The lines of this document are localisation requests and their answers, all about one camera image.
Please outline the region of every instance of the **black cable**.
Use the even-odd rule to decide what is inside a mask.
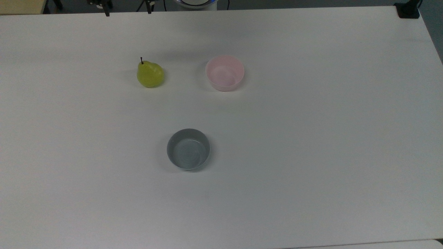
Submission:
[[[139,8],[137,9],[136,12],[138,12],[141,9],[141,7],[143,6],[143,3],[144,3],[144,0],[141,1],[141,4],[140,4],[140,6],[139,6]]]
[[[138,11],[141,9],[141,7],[143,6],[143,3],[144,3],[144,0],[141,1],[141,4],[140,4],[140,6],[138,7],[138,9],[136,10],[136,12],[138,12]],[[152,5],[152,7],[151,7],[151,12],[154,11],[154,7],[155,7],[155,4]]]

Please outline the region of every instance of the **bowl rim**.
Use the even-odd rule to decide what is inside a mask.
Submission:
[[[209,78],[209,75],[208,75],[208,66],[210,65],[210,63],[213,62],[215,59],[217,59],[217,58],[219,58],[219,57],[224,57],[224,56],[231,57],[231,58],[237,60],[237,61],[240,63],[240,65],[241,65],[241,69],[242,69],[242,71],[243,71],[243,73],[242,73],[240,79],[238,80],[238,82],[236,82],[235,84],[230,85],[230,86],[222,86],[222,85],[218,85],[218,84],[216,84],[215,82],[213,82],[213,81]],[[232,55],[230,55],[230,54],[221,54],[221,55],[217,55],[217,56],[213,57],[212,59],[210,59],[210,60],[208,61],[208,63],[206,63],[205,73],[206,73],[206,77],[207,77],[208,80],[211,82],[211,84],[213,85],[213,87],[214,87],[214,86],[217,86],[217,87],[223,88],[223,89],[225,89],[225,90],[227,89],[226,91],[229,91],[230,88],[235,88],[235,87],[241,82],[241,80],[243,79],[243,77],[245,76],[245,66],[243,65],[243,63],[241,62],[241,60],[239,60],[237,57],[232,56]]]
[[[172,155],[171,155],[171,153],[170,153],[170,147],[172,146],[172,143],[174,142],[174,141],[173,141],[173,138],[174,138],[174,137],[176,137],[176,136],[177,136],[178,134],[180,134],[180,133],[183,133],[183,132],[185,132],[185,131],[190,131],[190,130],[191,130],[192,132],[196,132],[196,133],[199,133],[200,135],[202,135],[202,137],[205,139],[205,142],[208,144],[208,146],[207,146],[208,153],[207,153],[206,158],[203,160],[203,162],[201,162],[200,164],[198,164],[198,165],[195,166],[195,167],[192,167],[192,168],[187,169],[187,168],[182,168],[182,167],[180,167],[179,165],[177,165],[177,164],[174,162],[174,160],[172,159]],[[166,145],[166,153],[167,153],[167,156],[168,156],[170,162],[173,163],[175,166],[177,166],[178,168],[180,168],[180,169],[182,169],[182,170],[191,171],[191,170],[197,169],[198,167],[204,165],[205,162],[208,160],[208,158],[209,158],[209,156],[210,156],[210,153],[211,153],[211,143],[209,142],[208,137],[207,137],[204,133],[202,133],[201,131],[199,131],[199,130],[197,130],[197,129],[194,129],[194,128],[185,128],[185,129],[181,129],[181,130],[177,131],[176,133],[174,133],[174,134],[169,138],[169,141],[168,141],[168,143],[167,143],[167,145]]]

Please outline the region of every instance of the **black clamp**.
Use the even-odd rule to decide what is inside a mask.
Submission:
[[[146,9],[148,9],[148,14],[152,13],[152,7],[155,4],[155,0],[144,0],[144,2],[146,3]]]
[[[410,0],[405,4],[394,4],[394,6],[397,8],[398,17],[404,19],[418,19],[420,17],[417,7],[419,2],[420,0]]]
[[[109,9],[113,8],[111,0],[86,0],[90,5],[95,4],[98,8],[102,8],[106,16],[109,16]]]

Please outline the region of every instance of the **wooden surface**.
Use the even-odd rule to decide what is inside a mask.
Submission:
[[[0,0],[0,15],[42,14],[46,0]]]

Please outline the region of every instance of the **pink bowl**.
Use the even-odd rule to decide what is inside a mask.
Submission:
[[[232,91],[238,87],[245,74],[243,64],[231,55],[220,55],[206,64],[206,76],[219,91]]]

